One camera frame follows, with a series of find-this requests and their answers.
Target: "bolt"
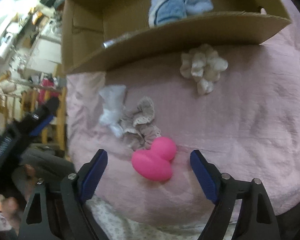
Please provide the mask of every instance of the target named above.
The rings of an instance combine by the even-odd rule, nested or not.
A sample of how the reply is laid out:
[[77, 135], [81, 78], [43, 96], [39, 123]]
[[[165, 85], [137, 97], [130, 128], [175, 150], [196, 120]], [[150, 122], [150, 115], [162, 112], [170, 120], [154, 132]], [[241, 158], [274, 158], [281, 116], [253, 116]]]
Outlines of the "bolt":
[[258, 178], [253, 179], [253, 182], [258, 185], [262, 183], [261, 180]]
[[40, 179], [38, 180], [37, 184], [38, 184], [38, 185], [41, 185], [41, 184], [43, 184], [43, 182], [44, 182], [44, 180], [40, 178]]
[[230, 178], [231, 178], [230, 174], [228, 174], [228, 173], [222, 173], [222, 174], [221, 174], [221, 177], [222, 177], [223, 179], [230, 179]]
[[71, 173], [68, 175], [68, 179], [75, 179], [77, 177], [77, 174]]

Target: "pink toy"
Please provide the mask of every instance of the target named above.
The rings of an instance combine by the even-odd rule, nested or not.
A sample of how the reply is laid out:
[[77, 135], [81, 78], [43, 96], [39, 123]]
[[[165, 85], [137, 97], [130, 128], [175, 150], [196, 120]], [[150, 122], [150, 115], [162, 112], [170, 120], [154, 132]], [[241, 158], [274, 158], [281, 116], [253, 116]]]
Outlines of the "pink toy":
[[156, 138], [150, 150], [138, 150], [132, 155], [133, 168], [152, 181], [164, 181], [172, 177], [170, 161], [177, 152], [176, 144], [169, 138]]

